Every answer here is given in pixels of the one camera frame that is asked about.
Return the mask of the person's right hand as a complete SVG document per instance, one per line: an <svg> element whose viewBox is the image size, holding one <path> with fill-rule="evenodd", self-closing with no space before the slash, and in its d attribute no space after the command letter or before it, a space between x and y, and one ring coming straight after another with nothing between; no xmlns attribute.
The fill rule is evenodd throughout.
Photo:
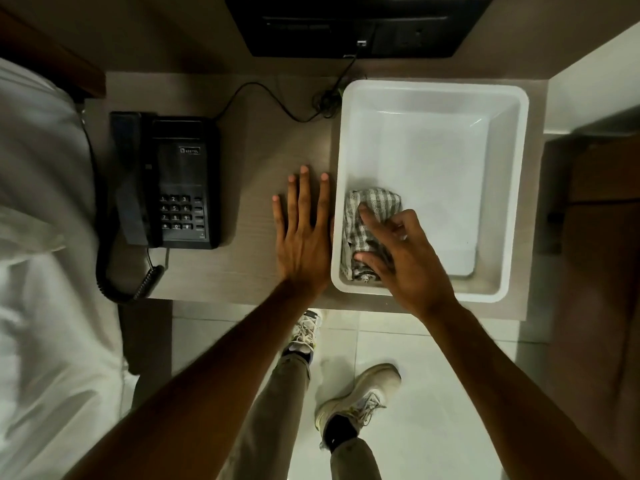
<svg viewBox="0 0 640 480"><path fill-rule="evenodd" d="M364 225L393 257L393 284L385 286L405 310L427 322L459 306L414 210L403 210L386 223L378 221L363 203L359 212Z"/></svg>

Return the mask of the person's left hand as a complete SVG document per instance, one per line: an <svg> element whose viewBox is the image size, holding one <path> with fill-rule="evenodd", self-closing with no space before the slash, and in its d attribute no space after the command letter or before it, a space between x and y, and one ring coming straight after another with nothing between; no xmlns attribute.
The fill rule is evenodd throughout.
<svg viewBox="0 0 640 480"><path fill-rule="evenodd" d="M276 238L276 263L281 281L313 301L330 281L331 183L329 175L322 173L318 198L312 199L313 227L299 227L299 177L300 171L287 178L287 236Z"/></svg>

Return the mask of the grey checkered cloth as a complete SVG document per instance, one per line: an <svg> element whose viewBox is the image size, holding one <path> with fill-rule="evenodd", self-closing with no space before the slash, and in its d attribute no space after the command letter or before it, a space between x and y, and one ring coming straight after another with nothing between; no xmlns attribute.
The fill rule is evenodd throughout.
<svg viewBox="0 0 640 480"><path fill-rule="evenodd" d="M384 223L402 210L400 195L380 187L370 187L347 194L342 225L342 249L340 272L350 282L379 282L379 276L368 265L354 259L360 252L375 254L386 263L392 265L388 250L375 238L360 217L359 206L365 204L375 218Z"/></svg>

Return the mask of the person's right forearm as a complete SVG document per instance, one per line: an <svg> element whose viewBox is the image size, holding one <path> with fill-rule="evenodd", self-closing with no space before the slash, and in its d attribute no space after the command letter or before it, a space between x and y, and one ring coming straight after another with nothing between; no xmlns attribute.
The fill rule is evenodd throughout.
<svg viewBox="0 0 640 480"><path fill-rule="evenodd" d="M454 297L418 297L412 314L460 380L510 480L624 480Z"/></svg>

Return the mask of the person's left forearm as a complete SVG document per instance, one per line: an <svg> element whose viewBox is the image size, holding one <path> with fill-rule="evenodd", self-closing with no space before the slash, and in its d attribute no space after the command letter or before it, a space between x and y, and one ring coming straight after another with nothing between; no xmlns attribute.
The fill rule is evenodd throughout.
<svg viewBox="0 0 640 480"><path fill-rule="evenodd" d="M63 480L213 480L294 324L326 285L287 279Z"/></svg>

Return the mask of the beige sneaker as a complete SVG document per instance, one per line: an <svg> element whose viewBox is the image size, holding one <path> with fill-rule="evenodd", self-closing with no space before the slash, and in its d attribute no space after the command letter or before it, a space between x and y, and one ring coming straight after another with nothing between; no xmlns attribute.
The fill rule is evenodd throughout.
<svg viewBox="0 0 640 480"><path fill-rule="evenodd" d="M366 369L355 380L347 395L324 402L316 410L315 427L321 434L321 448L328 450L322 440L322 432L331 416L347 413L358 423L359 434L370 423L376 411L385 409L398 391L402 377L392 363L381 363Z"/></svg>
<svg viewBox="0 0 640 480"><path fill-rule="evenodd" d="M316 352L318 337L323 322L320 309L309 308L295 323L281 356L299 355L309 365Z"/></svg>

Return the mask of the black desk telephone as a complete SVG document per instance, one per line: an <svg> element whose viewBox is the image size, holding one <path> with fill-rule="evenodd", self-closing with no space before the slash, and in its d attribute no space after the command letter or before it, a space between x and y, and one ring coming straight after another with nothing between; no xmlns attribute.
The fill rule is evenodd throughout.
<svg viewBox="0 0 640 480"><path fill-rule="evenodd" d="M216 249L221 243L217 123L213 118L154 114L163 237L159 248Z"/></svg>

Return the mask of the white plastic tub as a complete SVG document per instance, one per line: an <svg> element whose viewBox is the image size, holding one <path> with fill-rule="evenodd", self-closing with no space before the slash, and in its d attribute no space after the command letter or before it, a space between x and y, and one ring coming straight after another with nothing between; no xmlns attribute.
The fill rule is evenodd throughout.
<svg viewBox="0 0 640 480"><path fill-rule="evenodd" d="M496 303L509 288L529 97L511 85L357 80L343 92L332 282L389 296L345 274L351 191L381 188L412 209L456 298Z"/></svg>

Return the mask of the black telephone handset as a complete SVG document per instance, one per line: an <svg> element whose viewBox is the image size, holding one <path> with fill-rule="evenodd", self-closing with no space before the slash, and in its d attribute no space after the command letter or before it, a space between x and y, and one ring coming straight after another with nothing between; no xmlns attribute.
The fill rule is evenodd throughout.
<svg viewBox="0 0 640 480"><path fill-rule="evenodd" d="M128 244L148 248L163 244L155 118L150 112L109 114L109 131L121 167L115 201L122 233Z"/></svg>

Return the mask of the black sock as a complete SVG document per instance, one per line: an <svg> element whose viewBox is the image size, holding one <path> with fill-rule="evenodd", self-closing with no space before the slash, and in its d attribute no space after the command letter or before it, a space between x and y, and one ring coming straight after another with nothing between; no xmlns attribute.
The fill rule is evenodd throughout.
<svg viewBox="0 0 640 480"><path fill-rule="evenodd" d="M336 413L328 419L322 432L324 446L332 453L341 444L359 436L358 423L347 413Z"/></svg>

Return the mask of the khaki trousers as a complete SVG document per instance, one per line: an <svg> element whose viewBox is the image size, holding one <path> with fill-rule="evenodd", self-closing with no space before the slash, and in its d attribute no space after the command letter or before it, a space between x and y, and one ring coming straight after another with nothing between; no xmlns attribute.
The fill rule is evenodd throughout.
<svg viewBox="0 0 640 480"><path fill-rule="evenodd" d="M280 357L216 480L287 480L309 379L301 355ZM332 480L381 480L372 450L359 437L332 452L330 468Z"/></svg>

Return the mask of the brown wooden cabinet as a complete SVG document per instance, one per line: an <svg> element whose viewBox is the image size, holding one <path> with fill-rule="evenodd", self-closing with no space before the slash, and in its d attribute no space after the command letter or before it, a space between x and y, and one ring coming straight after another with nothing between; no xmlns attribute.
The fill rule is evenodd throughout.
<svg viewBox="0 0 640 480"><path fill-rule="evenodd" d="M594 443L640 449L640 134L572 167L548 391Z"/></svg>

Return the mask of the white bed sheet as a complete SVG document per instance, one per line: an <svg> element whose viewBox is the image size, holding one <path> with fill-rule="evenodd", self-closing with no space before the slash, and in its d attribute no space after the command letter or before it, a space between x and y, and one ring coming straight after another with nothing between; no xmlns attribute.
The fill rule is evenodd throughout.
<svg viewBox="0 0 640 480"><path fill-rule="evenodd" d="M93 177L73 99L0 58L0 480L60 480L132 406Z"/></svg>

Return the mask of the dark wooden headboard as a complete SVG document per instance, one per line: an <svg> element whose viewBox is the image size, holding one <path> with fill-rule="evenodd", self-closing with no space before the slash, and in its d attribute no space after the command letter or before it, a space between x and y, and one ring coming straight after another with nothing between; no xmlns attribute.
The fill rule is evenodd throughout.
<svg viewBox="0 0 640 480"><path fill-rule="evenodd" d="M43 76L74 101L106 97L106 75L0 6L0 58Z"/></svg>

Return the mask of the black wall socket panel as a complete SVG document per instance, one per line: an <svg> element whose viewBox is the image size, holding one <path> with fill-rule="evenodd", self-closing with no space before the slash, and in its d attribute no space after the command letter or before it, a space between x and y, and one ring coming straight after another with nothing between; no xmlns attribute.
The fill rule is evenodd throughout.
<svg viewBox="0 0 640 480"><path fill-rule="evenodd" d="M493 0L225 0L252 56L452 57Z"/></svg>

